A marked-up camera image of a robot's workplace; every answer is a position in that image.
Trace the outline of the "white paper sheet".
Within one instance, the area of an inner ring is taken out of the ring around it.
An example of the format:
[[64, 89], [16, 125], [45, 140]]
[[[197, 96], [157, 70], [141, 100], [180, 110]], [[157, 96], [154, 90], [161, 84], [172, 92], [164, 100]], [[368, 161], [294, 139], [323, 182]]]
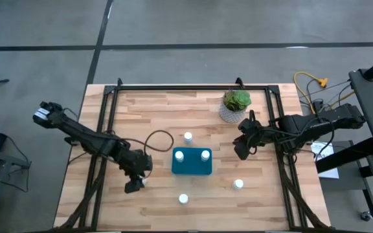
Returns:
[[315, 141], [311, 144], [311, 151], [314, 153], [314, 161], [319, 163], [317, 166], [318, 175], [324, 179], [339, 179], [339, 172], [336, 167], [331, 169], [331, 161], [328, 159], [335, 153], [332, 143]]

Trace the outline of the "white triangle-patterned plant pot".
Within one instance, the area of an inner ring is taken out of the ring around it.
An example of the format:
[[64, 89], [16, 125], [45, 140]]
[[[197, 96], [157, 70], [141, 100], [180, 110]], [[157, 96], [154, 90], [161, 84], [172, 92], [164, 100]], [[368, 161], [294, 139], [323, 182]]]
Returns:
[[219, 114], [223, 121], [228, 122], [228, 123], [237, 123], [242, 120], [246, 110], [247, 108], [244, 108], [239, 111], [231, 111], [230, 109], [227, 108], [224, 102], [222, 102], [220, 105]]

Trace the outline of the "green succulent plant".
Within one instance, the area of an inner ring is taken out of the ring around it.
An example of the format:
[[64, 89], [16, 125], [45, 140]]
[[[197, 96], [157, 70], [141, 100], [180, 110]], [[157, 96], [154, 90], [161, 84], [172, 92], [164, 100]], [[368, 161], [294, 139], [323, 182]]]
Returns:
[[228, 90], [223, 96], [223, 105], [233, 112], [242, 111], [251, 103], [250, 94], [244, 90]]

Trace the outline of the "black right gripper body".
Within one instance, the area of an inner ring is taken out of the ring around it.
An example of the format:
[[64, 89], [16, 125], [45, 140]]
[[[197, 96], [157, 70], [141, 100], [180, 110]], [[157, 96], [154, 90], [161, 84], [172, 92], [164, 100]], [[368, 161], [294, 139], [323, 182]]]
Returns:
[[237, 138], [237, 143], [242, 144], [266, 144], [264, 135], [265, 127], [257, 120], [245, 118], [239, 125], [238, 130], [242, 133]]

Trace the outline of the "black aluminium table frame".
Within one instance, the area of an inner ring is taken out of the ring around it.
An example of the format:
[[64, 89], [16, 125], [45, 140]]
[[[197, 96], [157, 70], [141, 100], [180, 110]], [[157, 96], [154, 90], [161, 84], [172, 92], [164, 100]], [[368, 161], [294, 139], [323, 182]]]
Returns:
[[[241, 161], [233, 140], [234, 124], [219, 116], [227, 84], [115, 85], [94, 84], [85, 91], [80, 123], [91, 129], [112, 129], [128, 137], [134, 149], [151, 145], [153, 172], [146, 186], [126, 194], [128, 178], [116, 164], [106, 165], [100, 197], [93, 198], [77, 227], [98, 231], [265, 231], [289, 228], [277, 154], [273, 145]], [[209, 176], [174, 175], [172, 150], [184, 144], [210, 148], [214, 158]], [[234, 180], [243, 188], [235, 190]], [[179, 196], [187, 194], [182, 205]]]

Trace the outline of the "blue plastic basket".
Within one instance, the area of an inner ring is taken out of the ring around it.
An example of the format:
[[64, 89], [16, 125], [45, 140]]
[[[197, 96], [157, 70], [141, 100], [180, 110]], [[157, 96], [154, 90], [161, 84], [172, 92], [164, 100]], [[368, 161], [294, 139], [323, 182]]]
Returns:
[[[203, 150], [210, 151], [208, 161], [201, 160], [201, 152]], [[178, 162], [175, 159], [175, 152], [182, 151], [184, 154], [183, 162]], [[172, 168], [171, 171], [175, 175], [211, 175], [212, 174], [212, 150], [210, 148], [194, 148], [194, 147], [176, 147], [172, 152]]]

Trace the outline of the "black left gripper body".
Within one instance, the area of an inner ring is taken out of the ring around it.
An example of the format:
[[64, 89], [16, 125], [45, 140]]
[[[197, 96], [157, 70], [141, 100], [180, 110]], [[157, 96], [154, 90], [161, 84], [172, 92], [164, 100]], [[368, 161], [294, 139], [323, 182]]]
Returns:
[[117, 162], [119, 169], [130, 179], [146, 177], [145, 172], [150, 172], [153, 168], [152, 157], [142, 150], [122, 150]]

